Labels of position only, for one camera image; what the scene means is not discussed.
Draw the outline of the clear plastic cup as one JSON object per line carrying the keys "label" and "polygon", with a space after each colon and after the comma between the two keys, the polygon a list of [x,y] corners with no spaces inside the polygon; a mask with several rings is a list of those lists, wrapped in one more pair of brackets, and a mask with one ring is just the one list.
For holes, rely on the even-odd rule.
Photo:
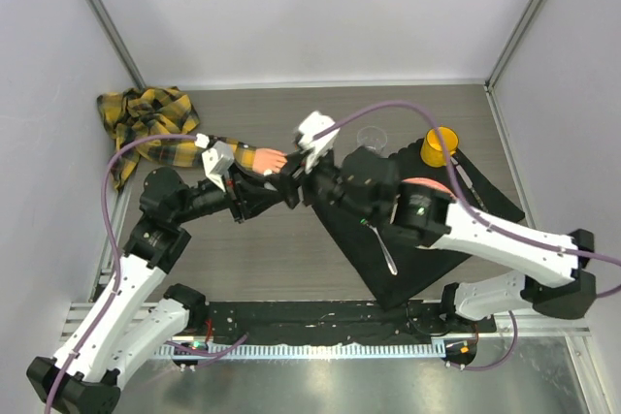
{"label": "clear plastic cup", "polygon": [[367,126],[358,131],[356,141],[359,147],[381,154],[387,145],[387,135],[377,126]]}

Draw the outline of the yellow mug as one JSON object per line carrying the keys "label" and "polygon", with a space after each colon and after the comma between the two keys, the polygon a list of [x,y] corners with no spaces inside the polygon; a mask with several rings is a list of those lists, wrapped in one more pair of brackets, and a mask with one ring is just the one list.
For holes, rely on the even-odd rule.
{"label": "yellow mug", "polygon": [[[452,129],[447,127],[441,126],[438,130],[443,138],[444,145],[446,146],[448,153],[450,156],[454,156],[459,145],[458,135]],[[432,168],[440,168],[445,165],[441,141],[434,129],[430,129],[424,137],[420,149],[420,157],[427,166]]]}

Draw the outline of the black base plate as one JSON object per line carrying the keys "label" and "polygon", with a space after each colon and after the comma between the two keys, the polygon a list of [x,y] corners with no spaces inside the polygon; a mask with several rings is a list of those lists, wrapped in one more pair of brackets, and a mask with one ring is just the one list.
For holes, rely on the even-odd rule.
{"label": "black base plate", "polygon": [[422,300],[389,310],[373,301],[212,302],[208,320],[215,343],[230,344],[245,335],[247,344],[265,346],[427,343],[435,336],[497,330],[490,317],[469,323]]}

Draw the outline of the mannequin hand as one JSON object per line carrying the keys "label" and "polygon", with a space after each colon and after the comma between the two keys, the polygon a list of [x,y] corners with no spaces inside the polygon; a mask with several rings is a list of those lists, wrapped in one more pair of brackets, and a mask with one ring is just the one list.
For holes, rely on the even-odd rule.
{"label": "mannequin hand", "polygon": [[285,164],[286,154],[271,148],[257,148],[255,151],[252,170],[263,175],[268,169],[273,171],[273,174],[278,174],[280,169]]}

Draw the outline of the black scalloped placemat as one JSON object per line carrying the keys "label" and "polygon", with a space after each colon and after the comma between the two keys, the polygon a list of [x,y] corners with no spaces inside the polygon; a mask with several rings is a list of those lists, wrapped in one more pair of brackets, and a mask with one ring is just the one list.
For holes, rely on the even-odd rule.
{"label": "black scalloped placemat", "polygon": [[[422,161],[422,143],[423,139],[419,139],[393,152],[388,158],[397,162],[403,178],[426,177],[448,187],[446,169],[432,168]],[[460,149],[454,157],[465,170],[475,192],[491,214],[515,223],[524,220],[525,213],[520,206],[492,184]],[[398,274],[393,275],[387,268],[375,234],[360,224],[356,216],[320,202],[314,204],[313,210],[383,310],[401,306],[472,257],[456,251],[407,247],[389,241],[382,234],[398,269]]]}

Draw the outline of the silver knife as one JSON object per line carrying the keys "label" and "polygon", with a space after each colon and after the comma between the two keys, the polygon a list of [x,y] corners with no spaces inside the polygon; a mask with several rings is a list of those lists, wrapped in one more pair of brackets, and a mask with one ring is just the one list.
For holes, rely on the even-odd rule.
{"label": "silver knife", "polygon": [[477,207],[480,210],[482,210],[482,211],[488,212],[487,206],[485,205],[485,203],[483,202],[482,198],[480,197],[480,195],[478,194],[478,192],[474,188],[474,183],[473,183],[472,179],[467,174],[467,172],[465,171],[463,166],[460,164],[460,162],[454,156],[452,156],[451,157],[451,163],[452,163],[452,166],[454,167],[454,169],[456,170],[457,174],[462,179],[462,181],[465,184],[465,186],[468,188],[468,190],[471,192],[472,196],[474,197],[475,202],[477,204]]}

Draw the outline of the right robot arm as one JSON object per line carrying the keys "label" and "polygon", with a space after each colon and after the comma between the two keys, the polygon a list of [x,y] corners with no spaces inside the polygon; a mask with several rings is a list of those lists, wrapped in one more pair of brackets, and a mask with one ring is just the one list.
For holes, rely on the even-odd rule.
{"label": "right robot arm", "polygon": [[449,331],[504,311],[531,308],[578,320],[596,299],[596,278],[580,263],[572,236],[530,229],[454,196],[400,177],[397,164],[358,148],[336,166],[332,155],[298,151],[277,172],[265,171],[289,207],[318,201],[357,217],[378,239],[410,248],[450,250],[505,266],[508,272],[444,288],[438,317]]}

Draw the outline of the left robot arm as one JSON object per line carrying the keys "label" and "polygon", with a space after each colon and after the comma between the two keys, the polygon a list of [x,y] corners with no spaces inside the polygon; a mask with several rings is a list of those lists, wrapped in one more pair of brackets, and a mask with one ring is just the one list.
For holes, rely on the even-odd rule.
{"label": "left robot arm", "polygon": [[157,349],[176,334],[205,328],[205,296],[181,284],[171,286],[139,324],[132,321],[188,245],[183,223],[223,210],[237,222],[249,220],[281,202],[278,178],[237,165],[194,186],[171,168],[147,176],[142,216],[118,251],[110,282],[54,355],[35,358],[26,371],[47,412],[113,412],[122,390]]}

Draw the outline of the yellow plaid shirt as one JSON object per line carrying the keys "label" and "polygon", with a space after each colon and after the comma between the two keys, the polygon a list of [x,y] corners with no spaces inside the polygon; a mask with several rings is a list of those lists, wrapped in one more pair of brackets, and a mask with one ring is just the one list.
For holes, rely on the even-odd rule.
{"label": "yellow plaid shirt", "polygon": [[[120,93],[105,93],[97,98],[96,104],[116,150],[149,136],[188,135],[200,125],[200,117],[189,95],[176,87],[129,88]],[[202,165],[201,150],[192,141],[142,143],[114,163],[110,180],[115,190],[125,185],[141,159],[175,168]]]}

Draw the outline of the silver fork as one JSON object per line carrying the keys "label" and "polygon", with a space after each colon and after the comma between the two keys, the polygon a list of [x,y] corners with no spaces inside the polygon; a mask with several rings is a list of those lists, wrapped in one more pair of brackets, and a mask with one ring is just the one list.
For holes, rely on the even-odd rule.
{"label": "silver fork", "polygon": [[370,223],[367,223],[366,226],[375,234],[376,239],[379,243],[380,249],[382,251],[387,268],[389,269],[390,273],[393,276],[396,276],[398,274],[397,266],[394,262],[394,259],[392,258],[390,251],[388,250],[386,244],[384,243],[378,229],[375,226],[371,225]]}

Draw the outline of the pink cream plate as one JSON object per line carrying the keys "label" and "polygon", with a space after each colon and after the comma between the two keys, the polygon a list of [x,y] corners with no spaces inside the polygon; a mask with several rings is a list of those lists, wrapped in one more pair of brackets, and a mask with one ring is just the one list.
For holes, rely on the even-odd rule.
{"label": "pink cream plate", "polygon": [[427,177],[410,177],[410,178],[405,178],[402,180],[402,183],[409,183],[412,185],[419,185],[419,186],[424,186],[427,188],[431,188],[434,189],[436,191],[440,191],[442,193],[445,193],[447,195],[449,195],[451,198],[455,199],[455,194],[448,188],[446,187],[444,184],[433,180],[431,178],[427,178]]}

